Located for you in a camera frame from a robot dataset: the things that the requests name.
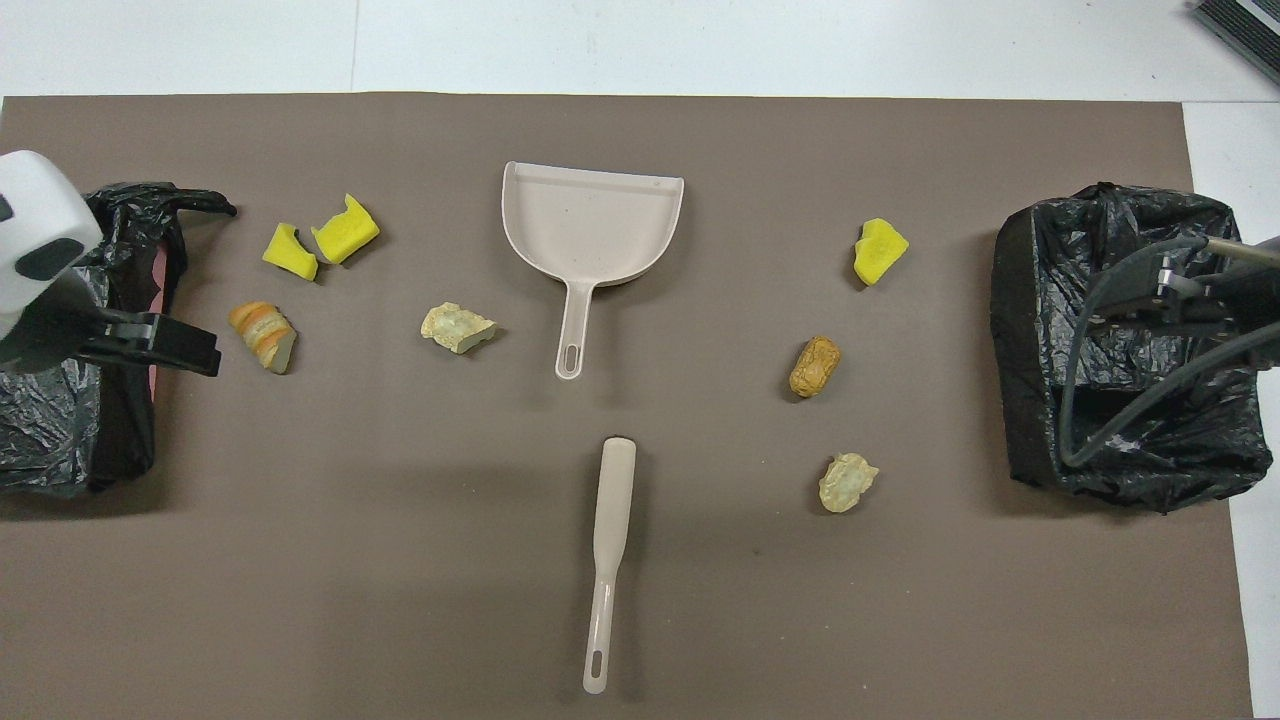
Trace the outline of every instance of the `brown peanut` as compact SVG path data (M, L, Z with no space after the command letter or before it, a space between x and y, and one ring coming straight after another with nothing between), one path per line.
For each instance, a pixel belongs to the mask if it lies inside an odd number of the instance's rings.
M814 336L791 370L791 392L800 397L818 395L836 372L836 365L840 365L840 347L827 336Z

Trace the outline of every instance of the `dustpan handle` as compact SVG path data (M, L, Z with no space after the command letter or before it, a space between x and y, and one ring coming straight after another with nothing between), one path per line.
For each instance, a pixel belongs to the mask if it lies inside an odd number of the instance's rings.
M561 345L556 351L556 374L562 380L572 380L582 372L586 348L586 314L591 307L595 286L571 282L564 297L564 320L561 323Z

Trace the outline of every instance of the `white plastic utensil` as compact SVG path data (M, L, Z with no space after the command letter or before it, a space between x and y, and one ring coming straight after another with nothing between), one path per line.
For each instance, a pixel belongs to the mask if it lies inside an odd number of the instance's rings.
M582 372L591 292L644 274L671 243L684 178L507 163L502 224L526 263L568 287L556 374Z
M613 626L613 585L631 523L631 484L635 479L636 443L622 437L604 441L600 455L600 489L595 496L595 592L591 625L586 634L582 689L604 692L609 678L609 634Z

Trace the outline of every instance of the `garbage bag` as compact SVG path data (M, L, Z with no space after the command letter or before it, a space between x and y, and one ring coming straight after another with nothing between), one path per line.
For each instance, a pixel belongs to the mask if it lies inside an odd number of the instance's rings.
M102 307L168 313L187 270L180 210L234 215L221 193L173 183L116 183L84 196L102 243L69 272ZM154 266L165 252L164 287ZM0 491L77 496L146 473L155 462L150 368L68 359L40 373L0 372Z
M1066 356L1091 278L1139 247L1187 236L1239 241L1231 209L1199 195L1098 183L1011 215L996 238L991 333L1012 479L1169 512L1242 493L1263 478L1257 373L1208 370L1142 414L1080 468L1059 460ZM1225 263L1183 250L1187 275ZM1073 447L1193 357L1203 340L1144 329L1091 336L1075 382Z

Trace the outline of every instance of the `trash item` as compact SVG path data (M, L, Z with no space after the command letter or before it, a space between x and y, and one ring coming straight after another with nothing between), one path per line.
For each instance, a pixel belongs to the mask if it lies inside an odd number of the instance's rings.
M676 232L682 178L507 163L502 223L511 247L568 293L556 374L582 372L591 292L644 274Z
M858 505L878 474L879 468L872 468L867 459L856 452L837 455L831 465L827 465L827 474L818 480L818 500L827 510L844 512Z
M623 437L604 441L600 455L600 488L595 496L595 589L591 593L591 624L586 635L582 689L604 692L609 679L609 635L613 628L613 596L627 547L631 524L631 486L635 482L636 443Z
M1249 366L1204 372L1078 468L1060 459L1059 405L1069 348L1093 278L1139 249L1179 237L1239 241L1231 209L1216 200L1111 183L1037 202L1001 228L991 273L991 332L1015 480L1169 512L1242 493L1263 478L1271 452L1258 414L1257 370ZM1172 261L1192 279L1226 266L1221 258L1190 249L1175 251ZM1156 336L1140 327L1102 331L1082 347L1070 447L1094 437L1132 398L1216 342Z
M84 200L105 237L68 273L101 307L125 313L148 311L157 293L170 311L187 270L179 210L236 215L221 193L166 182L109 184ZM5 492L72 497L142 475L155 462L151 369L72 359L0 373L0 456Z
M462 355L481 342L493 340L497 332L497 323L460 307L457 302L431 307L422 320L422 337L434 340L454 355Z
M232 310L227 322L236 328L262 368L284 374L298 333L279 307L261 300L246 302Z
M814 336L796 359L787 383L800 397L813 397L827 387L827 380L840 365L840 347L827 336Z
M330 263L342 263L351 254L369 245L369 241L378 237L379 228L369 210L356 201L351 195L346 196L347 210L334 215L323 228L311 228L311 234L316 238L320 252Z
M906 252L910 243L893 225L882 218L863 223L863 234L854 243L854 272L858 278L873 286Z
M316 269L320 266L316 256L307 252L298 242L298 228L288 223L275 225L275 233L271 234L271 242L262 252L262 260L305 281L315 281Z

